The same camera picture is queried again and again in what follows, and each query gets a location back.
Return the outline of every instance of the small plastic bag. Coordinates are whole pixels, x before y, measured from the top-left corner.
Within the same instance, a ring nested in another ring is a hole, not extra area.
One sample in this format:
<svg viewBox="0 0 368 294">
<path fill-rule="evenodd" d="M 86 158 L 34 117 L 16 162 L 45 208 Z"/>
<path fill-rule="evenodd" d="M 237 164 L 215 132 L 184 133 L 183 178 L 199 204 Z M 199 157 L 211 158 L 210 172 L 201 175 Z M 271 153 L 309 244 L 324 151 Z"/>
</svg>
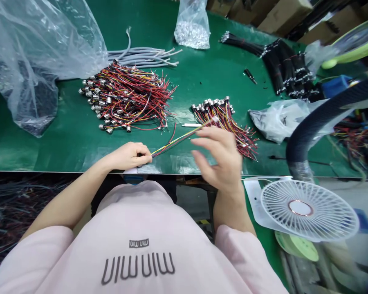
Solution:
<svg viewBox="0 0 368 294">
<path fill-rule="evenodd" d="M 316 77 L 320 66 L 323 62 L 333 59 L 338 56 L 339 50 L 332 45 L 322 46 L 320 41 L 317 40 L 309 44 L 305 49 L 305 65 L 313 73 L 313 77 Z"/>
<path fill-rule="evenodd" d="M 255 111 L 249 110 L 249 115 L 258 130 L 266 139 L 281 144 L 285 138 L 289 138 L 296 127 L 316 108 L 328 99 L 307 103 L 299 99 L 280 100 L 270 102 L 269 108 Z M 347 110 L 342 115 L 326 124 L 314 137 L 310 147 L 315 145 L 324 135 L 334 131 L 333 127 L 345 118 L 352 110 Z"/>
<path fill-rule="evenodd" d="M 207 0 L 181 0 L 177 17 L 175 39 L 179 45 L 194 49 L 210 48 Z"/>
<path fill-rule="evenodd" d="M 14 122 L 34 136 L 56 116 L 55 80 L 86 78 L 107 63 L 84 0 L 0 0 L 0 92 Z"/>
</svg>

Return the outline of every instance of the fan grille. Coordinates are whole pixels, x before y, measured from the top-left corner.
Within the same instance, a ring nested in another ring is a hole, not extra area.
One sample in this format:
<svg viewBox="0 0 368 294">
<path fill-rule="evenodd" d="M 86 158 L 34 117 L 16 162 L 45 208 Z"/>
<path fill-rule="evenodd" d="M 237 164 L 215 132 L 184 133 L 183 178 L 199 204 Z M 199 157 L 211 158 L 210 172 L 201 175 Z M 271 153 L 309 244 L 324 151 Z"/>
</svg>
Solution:
<svg viewBox="0 0 368 294">
<path fill-rule="evenodd" d="M 335 193 L 298 180 L 279 180 L 265 186 L 261 203 L 286 230 L 311 241 L 340 241 L 355 235 L 359 220 Z"/>
</svg>

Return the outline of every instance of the green table surface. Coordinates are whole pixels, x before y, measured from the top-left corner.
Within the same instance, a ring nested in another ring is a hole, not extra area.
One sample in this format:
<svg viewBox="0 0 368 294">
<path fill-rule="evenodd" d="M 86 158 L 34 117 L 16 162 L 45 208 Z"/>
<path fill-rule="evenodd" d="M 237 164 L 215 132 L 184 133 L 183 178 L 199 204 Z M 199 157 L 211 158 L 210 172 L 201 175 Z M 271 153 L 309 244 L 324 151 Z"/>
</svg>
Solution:
<svg viewBox="0 0 368 294">
<path fill-rule="evenodd" d="M 252 125 L 247 110 L 260 110 L 281 97 L 273 93 L 270 78 L 263 61 L 254 55 L 232 46 L 219 43 L 225 31 L 231 31 L 250 41 L 268 44 L 273 36 L 245 27 L 209 13 L 209 50 L 195 50 L 175 43 L 173 32 L 179 3 L 168 0 L 100 0 L 88 1 L 96 21 L 105 38 L 108 50 L 127 47 L 125 30 L 132 27 L 133 47 L 149 46 L 183 51 L 174 56 L 179 61 L 177 68 L 159 68 L 171 82 L 178 85 L 170 101 L 170 111 L 177 120 L 176 136 L 183 135 L 188 128 L 182 123 L 192 123 L 194 117 L 189 107 L 205 99 L 231 97 L 236 111 L 234 118 L 240 125 Z M 243 70 L 248 68 L 258 85 L 253 84 Z M 115 130 L 112 135 L 98 129 L 100 121 L 90 110 L 84 96 L 78 94 L 80 80 L 59 82 L 57 117 L 41 138 L 35 138 L 18 128 L 11 119 L 5 100 L 0 95 L 0 171 L 84 172 L 96 160 L 128 142 L 143 142 L 151 151 L 168 142 L 171 133 L 161 131 Z M 286 142 L 278 145 L 257 134 L 258 162 L 244 159 L 244 175 L 289 174 L 284 160 L 270 160 L 268 156 L 285 155 Z M 190 151 L 194 149 L 190 140 L 185 140 L 170 151 L 155 158 L 153 163 L 138 170 L 139 173 L 199 174 Z M 332 163 L 339 176 L 358 174 L 349 168 L 346 161 L 332 150 L 324 138 L 309 151 L 309 159 Z M 329 166 L 312 165 L 316 176 L 336 176 Z"/>
</svg>

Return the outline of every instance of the white desk fan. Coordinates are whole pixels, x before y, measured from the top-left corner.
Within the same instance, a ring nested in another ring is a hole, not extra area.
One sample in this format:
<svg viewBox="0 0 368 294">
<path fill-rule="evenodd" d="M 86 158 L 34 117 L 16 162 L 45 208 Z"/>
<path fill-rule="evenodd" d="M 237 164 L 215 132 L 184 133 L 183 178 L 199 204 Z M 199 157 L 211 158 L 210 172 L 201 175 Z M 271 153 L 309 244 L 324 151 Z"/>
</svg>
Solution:
<svg viewBox="0 0 368 294">
<path fill-rule="evenodd" d="M 258 180 L 279 178 L 263 189 Z M 318 185 L 286 177 L 252 177 L 244 180 L 258 224 L 312 242 L 341 241 L 354 236 L 359 220 L 350 205 Z"/>
</svg>

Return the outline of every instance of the printed logo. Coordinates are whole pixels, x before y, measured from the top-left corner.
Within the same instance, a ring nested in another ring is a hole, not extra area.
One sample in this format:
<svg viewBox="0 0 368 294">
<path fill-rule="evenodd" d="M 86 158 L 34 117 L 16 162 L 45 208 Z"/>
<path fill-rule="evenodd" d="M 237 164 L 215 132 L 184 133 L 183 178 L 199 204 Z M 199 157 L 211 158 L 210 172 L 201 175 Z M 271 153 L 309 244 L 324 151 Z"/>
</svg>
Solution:
<svg viewBox="0 0 368 294">
<path fill-rule="evenodd" d="M 158 273 L 161 275 L 173 275 L 176 272 L 170 252 L 169 258 L 165 253 L 162 253 L 162 256 L 160 256 L 154 252 L 148 253 L 147 256 L 142 254 L 140 258 L 137 255 L 119 256 L 117 259 L 116 257 L 113 257 L 112 260 L 110 258 L 106 259 L 101 284 L 106 285 L 111 281 L 117 283 L 119 279 L 125 281 L 128 278 L 136 278 L 138 277 L 138 268 L 142 268 L 142 276 L 144 278 L 153 276 L 152 274 L 155 276 L 158 276 Z"/>
<path fill-rule="evenodd" d="M 142 247 L 147 247 L 147 246 L 148 246 L 148 239 L 139 240 L 139 241 L 130 240 L 130 248 L 142 248 Z"/>
</svg>

